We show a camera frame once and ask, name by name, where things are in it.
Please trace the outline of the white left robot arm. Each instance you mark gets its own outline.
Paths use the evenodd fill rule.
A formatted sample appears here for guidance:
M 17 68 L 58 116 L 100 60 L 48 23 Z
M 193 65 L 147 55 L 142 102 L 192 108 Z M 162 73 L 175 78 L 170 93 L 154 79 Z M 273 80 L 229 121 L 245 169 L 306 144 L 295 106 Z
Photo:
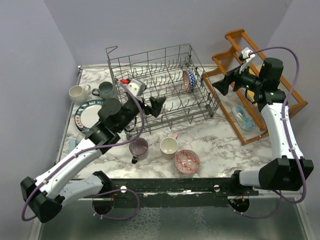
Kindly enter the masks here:
M 41 223 L 47 223 L 70 202 L 87 196 L 110 197 L 115 190 L 112 181 L 102 171 L 96 171 L 79 182 L 71 180 L 109 149 L 121 146 L 119 133 L 137 115 L 158 117 L 166 99 L 165 96 L 150 97 L 151 105 L 134 96 L 129 96 L 124 104 L 116 98 L 105 100 L 98 111 L 98 122 L 67 157 L 37 178 L 26 177 L 21 181 L 24 208 L 30 208 Z

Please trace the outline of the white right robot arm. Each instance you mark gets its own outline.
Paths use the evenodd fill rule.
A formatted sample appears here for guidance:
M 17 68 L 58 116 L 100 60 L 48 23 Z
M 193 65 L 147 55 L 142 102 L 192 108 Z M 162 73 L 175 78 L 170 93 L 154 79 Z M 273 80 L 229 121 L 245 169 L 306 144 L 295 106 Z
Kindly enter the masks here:
M 286 94 L 278 88 L 283 72 L 283 62 L 267 57 L 259 75 L 249 72 L 245 64 L 227 72 L 224 78 L 212 85 L 224 96 L 229 91 L 244 88 L 254 93 L 254 103 L 266 123 L 273 160 L 259 170 L 238 173 L 238 178 L 230 182 L 229 189 L 240 196 L 248 187 L 264 190 L 298 191 L 314 169 L 313 162 L 305 159 L 300 151 L 289 119 L 289 107 L 285 103 Z

